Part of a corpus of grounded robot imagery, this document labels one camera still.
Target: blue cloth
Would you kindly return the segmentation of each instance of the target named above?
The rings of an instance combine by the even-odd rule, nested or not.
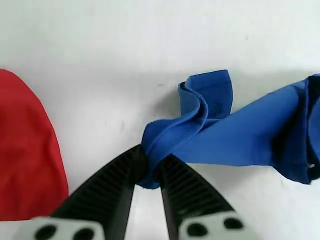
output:
[[[178,86],[181,116],[149,123],[142,147],[153,172],[173,154],[186,163],[273,166],[303,184],[320,177],[320,75],[280,88],[230,114],[227,70],[190,76]]]

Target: red cloth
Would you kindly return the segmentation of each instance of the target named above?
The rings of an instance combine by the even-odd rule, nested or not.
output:
[[[41,102],[0,69],[0,221],[49,216],[67,197],[59,145]]]

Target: mounting hole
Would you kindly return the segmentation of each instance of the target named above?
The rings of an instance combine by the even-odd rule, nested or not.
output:
[[[82,228],[77,231],[74,236],[73,240],[91,240],[94,238],[95,232],[91,228]]]
[[[45,225],[36,231],[34,238],[36,240],[48,240],[55,235],[57,227],[55,225]]]
[[[187,228],[190,237],[202,237],[208,234],[207,228],[201,223],[192,223]]]
[[[243,223],[233,217],[229,217],[226,220],[224,220],[224,226],[226,229],[242,229],[244,227]]]

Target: white backdrop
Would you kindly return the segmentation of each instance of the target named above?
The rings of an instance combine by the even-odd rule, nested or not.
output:
[[[0,0],[0,68],[54,126],[70,192],[179,114],[189,75],[228,69],[233,110],[320,72],[318,0]],[[264,240],[318,240],[320,180],[193,165]],[[1,239],[19,222],[0,223]],[[160,190],[136,187],[126,240],[167,240]]]

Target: blue fabric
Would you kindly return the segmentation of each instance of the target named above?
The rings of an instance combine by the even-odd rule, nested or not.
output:
[[[227,70],[190,76],[178,86],[181,116],[149,123],[142,146],[153,172],[173,154],[186,163],[273,166],[303,184],[320,177],[320,75],[280,88],[230,114]]]

